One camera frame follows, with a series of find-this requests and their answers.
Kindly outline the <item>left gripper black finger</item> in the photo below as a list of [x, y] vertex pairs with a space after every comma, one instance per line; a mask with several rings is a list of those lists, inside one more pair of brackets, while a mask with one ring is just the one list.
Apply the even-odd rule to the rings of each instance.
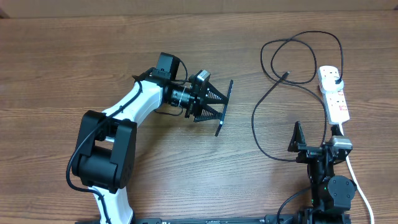
[[205, 87], [206, 101], [229, 101], [229, 97], [218, 91], [210, 82]]
[[209, 105], [196, 105], [193, 107], [194, 122], [202, 122], [213, 119], [223, 120], [226, 110], [217, 111]]

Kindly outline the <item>Samsung Galaxy smartphone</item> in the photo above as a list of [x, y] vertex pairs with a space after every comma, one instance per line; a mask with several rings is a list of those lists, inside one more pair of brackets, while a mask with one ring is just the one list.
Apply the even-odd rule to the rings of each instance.
[[230, 99], [231, 92], [232, 92], [232, 89], [233, 89], [233, 83], [234, 83], [234, 81], [230, 80], [228, 92], [227, 92], [227, 95], [226, 95], [227, 100], [226, 100], [226, 103], [224, 103], [224, 105], [223, 105], [223, 112], [221, 113], [221, 118], [220, 118], [220, 122], [219, 122], [218, 128], [217, 128], [216, 133], [215, 133], [215, 137], [218, 137], [218, 135], [219, 135], [219, 133], [221, 131], [221, 128], [223, 127], [224, 119], [225, 119], [225, 116], [226, 116], [226, 111], [227, 111], [227, 108], [228, 108], [229, 99]]

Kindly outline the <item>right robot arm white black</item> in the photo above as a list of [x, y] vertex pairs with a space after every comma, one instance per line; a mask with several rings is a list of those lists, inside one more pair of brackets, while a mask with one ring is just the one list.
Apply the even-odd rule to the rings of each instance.
[[312, 206], [303, 208], [292, 218], [293, 223], [349, 224], [346, 212], [357, 191], [355, 182], [336, 175], [334, 166], [344, 162], [353, 145], [337, 125], [332, 126], [332, 137], [319, 147], [308, 146], [300, 122], [296, 122], [288, 151], [296, 152], [295, 161], [307, 165]]

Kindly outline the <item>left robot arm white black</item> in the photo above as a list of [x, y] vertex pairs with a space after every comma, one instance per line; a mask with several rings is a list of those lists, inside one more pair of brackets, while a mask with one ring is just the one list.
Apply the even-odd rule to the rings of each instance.
[[126, 186], [134, 168], [137, 129], [149, 114], [166, 103], [196, 123], [217, 120], [223, 125], [231, 94], [218, 91], [206, 70], [178, 80], [183, 64], [162, 52], [157, 65], [135, 76], [133, 89], [114, 106], [83, 115], [65, 177], [71, 189], [94, 195], [98, 223], [135, 222]]

